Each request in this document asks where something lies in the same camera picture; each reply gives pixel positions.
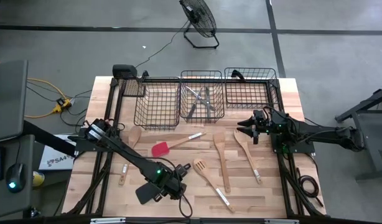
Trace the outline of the silver aluminium bracket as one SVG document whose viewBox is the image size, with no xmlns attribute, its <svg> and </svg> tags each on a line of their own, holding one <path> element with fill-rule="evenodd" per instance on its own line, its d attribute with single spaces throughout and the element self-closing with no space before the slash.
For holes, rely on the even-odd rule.
<svg viewBox="0 0 382 224">
<path fill-rule="evenodd" d="M 265 219 L 264 224 L 300 224 L 299 220 L 292 219 Z"/>
<path fill-rule="evenodd" d="M 122 224 L 126 223 L 126 217 L 92 218 L 90 224 Z"/>
</svg>

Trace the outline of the wooden spoon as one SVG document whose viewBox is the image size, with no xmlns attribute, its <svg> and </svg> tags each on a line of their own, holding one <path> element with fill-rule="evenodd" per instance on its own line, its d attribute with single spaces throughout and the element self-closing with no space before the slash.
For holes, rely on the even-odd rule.
<svg viewBox="0 0 382 224">
<path fill-rule="evenodd" d="M 141 137 L 141 133 L 142 133 L 142 131 L 141 131 L 141 128 L 139 126 L 133 126 L 130 129 L 129 135 L 128 135 L 128 143 L 129 143 L 129 146 L 131 149 L 134 149 L 135 145 L 139 141 L 139 138 Z M 121 173 L 121 176 L 120 176 L 119 182 L 118 182 L 118 184 L 120 186 L 123 186 L 125 184 L 128 169 L 129 169 L 129 161 L 126 161 L 123 164 L 122 173 Z"/>
</svg>

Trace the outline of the black box device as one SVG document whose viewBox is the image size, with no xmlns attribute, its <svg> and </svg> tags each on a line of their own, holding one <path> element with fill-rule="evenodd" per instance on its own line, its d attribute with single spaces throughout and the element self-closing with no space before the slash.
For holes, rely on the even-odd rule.
<svg viewBox="0 0 382 224">
<path fill-rule="evenodd" d="M 115 64 L 112 68 L 113 76 L 118 79 L 135 79 L 137 70 L 133 65 Z"/>
</svg>

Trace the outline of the red silicone spatula wooden handle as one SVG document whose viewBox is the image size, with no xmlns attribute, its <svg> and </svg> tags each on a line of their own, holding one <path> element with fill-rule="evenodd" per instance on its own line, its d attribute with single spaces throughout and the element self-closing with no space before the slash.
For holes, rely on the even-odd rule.
<svg viewBox="0 0 382 224">
<path fill-rule="evenodd" d="M 164 141 L 156 144 L 152 147 L 151 152 L 153 157 L 160 157 L 168 154 L 170 152 L 170 148 L 177 146 L 179 144 L 185 143 L 197 137 L 203 136 L 205 133 L 196 133 L 191 136 L 187 136 L 182 139 L 178 139 L 176 141 Z"/>
</svg>

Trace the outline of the yellow round object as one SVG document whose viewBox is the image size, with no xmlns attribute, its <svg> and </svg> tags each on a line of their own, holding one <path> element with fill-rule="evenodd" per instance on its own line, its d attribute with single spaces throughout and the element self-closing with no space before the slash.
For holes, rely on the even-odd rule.
<svg viewBox="0 0 382 224">
<path fill-rule="evenodd" d="M 32 186 L 40 187 L 45 180 L 45 175 L 38 171 L 33 171 Z"/>
</svg>

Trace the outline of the grey flat monitor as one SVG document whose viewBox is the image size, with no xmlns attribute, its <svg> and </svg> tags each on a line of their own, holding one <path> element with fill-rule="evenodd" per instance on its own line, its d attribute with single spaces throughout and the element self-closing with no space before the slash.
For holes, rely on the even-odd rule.
<svg viewBox="0 0 382 224">
<path fill-rule="evenodd" d="M 27 75 L 26 60 L 0 63 L 0 141 L 22 133 Z"/>
</svg>

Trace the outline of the yellow power strip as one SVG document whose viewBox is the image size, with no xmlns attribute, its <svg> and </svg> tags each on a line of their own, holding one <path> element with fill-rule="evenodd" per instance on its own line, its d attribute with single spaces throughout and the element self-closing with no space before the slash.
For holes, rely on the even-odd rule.
<svg viewBox="0 0 382 224">
<path fill-rule="evenodd" d="M 53 108 L 53 113 L 62 113 L 65 109 L 72 106 L 71 99 L 69 98 L 59 98 L 56 100 L 56 105 Z"/>
</svg>

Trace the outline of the black nylon turner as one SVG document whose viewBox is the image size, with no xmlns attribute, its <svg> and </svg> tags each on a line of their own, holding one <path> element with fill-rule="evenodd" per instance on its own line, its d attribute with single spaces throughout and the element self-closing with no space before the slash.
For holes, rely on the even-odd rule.
<svg viewBox="0 0 382 224">
<path fill-rule="evenodd" d="M 179 164 L 175 167 L 175 170 L 185 169 L 188 173 L 188 170 L 190 168 L 191 168 L 190 163 L 184 166 Z M 155 182 L 148 180 L 146 184 L 136 189 L 136 196 L 140 204 L 144 205 L 150 200 L 154 200 L 155 202 L 158 202 L 163 198 L 163 196 L 159 194 L 159 190 L 162 185 L 160 184 L 160 181 L 163 179 L 162 170 L 170 170 L 170 169 L 167 166 L 163 165 L 160 169 L 157 169 L 155 172 L 155 175 L 157 177 L 157 180 Z"/>
</svg>

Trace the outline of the wooden slotted spatula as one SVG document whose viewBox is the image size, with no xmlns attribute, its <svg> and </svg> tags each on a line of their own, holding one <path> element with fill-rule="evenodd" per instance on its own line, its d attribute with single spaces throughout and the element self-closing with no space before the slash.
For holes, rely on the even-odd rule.
<svg viewBox="0 0 382 224">
<path fill-rule="evenodd" d="M 206 161 L 203 159 L 195 159 L 193 161 L 193 169 L 210 184 L 210 186 L 221 199 L 221 201 L 226 205 L 227 209 L 229 209 L 231 213 L 235 213 L 235 208 L 228 201 L 225 194 L 219 189 L 217 184 L 213 181 Z"/>
</svg>

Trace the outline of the black diagonal support bar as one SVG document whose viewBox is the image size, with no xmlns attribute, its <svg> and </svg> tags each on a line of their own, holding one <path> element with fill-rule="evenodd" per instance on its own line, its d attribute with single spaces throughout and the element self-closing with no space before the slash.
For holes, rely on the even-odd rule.
<svg viewBox="0 0 382 224">
<path fill-rule="evenodd" d="M 58 152 L 64 153 L 68 156 L 75 157 L 75 146 L 60 139 L 53 134 L 39 128 L 38 126 L 28 122 L 23 122 L 23 135 L 34 135 L 35 140 L 41 144 L 49 146 Z"/>
</svg>

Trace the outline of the dark grey side desk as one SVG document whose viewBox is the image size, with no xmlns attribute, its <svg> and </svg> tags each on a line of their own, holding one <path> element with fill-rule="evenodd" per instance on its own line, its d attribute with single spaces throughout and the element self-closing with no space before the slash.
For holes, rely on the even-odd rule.
<svg viewBox="0 0 382 224">
<path fill-rule="evenodd" d="M 0 217 L 22 212 L 30 207 L 32 192 L 32 163 L 34 137 L 22 136 L 0 142 L 2 152 L 2 179 L 0 180 Z M 26 186 L 18 193 L 11 193 L 6 185 L 7 169 L 15 163 L 23 163 L 26 171 Z"/>
</svg>

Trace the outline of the wooden spork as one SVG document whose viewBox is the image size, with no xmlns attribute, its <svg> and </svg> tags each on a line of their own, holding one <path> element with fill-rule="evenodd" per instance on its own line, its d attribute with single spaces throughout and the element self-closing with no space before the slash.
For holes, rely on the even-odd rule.
<svg viewBox="0 0 382 224">
<path fill-rule="evenodd" d="M 257 170 L 257 166 L 256 164 L 254 163 L 254 160 L 250 154 L 250 151 L 249 151 L 249 147 L 248 147 L 248 141 L 246 139 L 246 135 L 243 134 L 242 132 L 240 132 L 239 130 L 235 129 L 234 132 L 233 132 L 233 135 L 237 141 L 237 143 L 242 147 L 242 149 L 244 150 L 245 154 L 246 154 L 246 157 L 249 161 L 249 164 L 251 166 L 251 169 L 253 171 L 253 174 L 255 176 L 255 179 L 257 181 L 257 183 L 259 185 L 262 184 L 262 180 L 261 180 L 261 176 Z"/>
</svg>

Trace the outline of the black perforated metal plate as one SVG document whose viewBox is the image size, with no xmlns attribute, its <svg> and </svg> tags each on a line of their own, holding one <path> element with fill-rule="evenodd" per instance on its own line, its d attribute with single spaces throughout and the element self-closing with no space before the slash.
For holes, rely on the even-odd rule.
<svg viewBox="0 0 382 224">
<path fill-rule="evenodd" d="M 144 97 L 146 92 L 145 85 L 138 79 L 123 80 L 121 89 L 125 97 Z"/>
</svg>

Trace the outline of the black computer mouse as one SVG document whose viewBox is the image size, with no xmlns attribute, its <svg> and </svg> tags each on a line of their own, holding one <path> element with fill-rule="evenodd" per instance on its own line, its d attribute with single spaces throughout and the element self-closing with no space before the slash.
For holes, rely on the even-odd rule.
<svg viewBox="0 0 382 224">
<path fill-rule="evenodd" d="M 11 193 L 18 193 L 26 186 L 26 171 L 23 163 L 15 163 L 7 169 L 6 185 Z"/>
</svg>

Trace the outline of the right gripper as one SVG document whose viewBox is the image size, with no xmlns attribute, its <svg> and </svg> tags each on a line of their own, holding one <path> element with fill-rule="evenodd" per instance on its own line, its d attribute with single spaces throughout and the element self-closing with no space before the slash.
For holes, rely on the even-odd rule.
<svg viewBox="0 0 382 224">
<path fill-rule="evenodd" d="M 253 116 L 237 123 L 237 130 L 253 138 L 253 144 L 258 144 L 259 135 L 269 134 L 268 120 L 264 117 L 261 110 L 254 110 Z"/>
</svg>

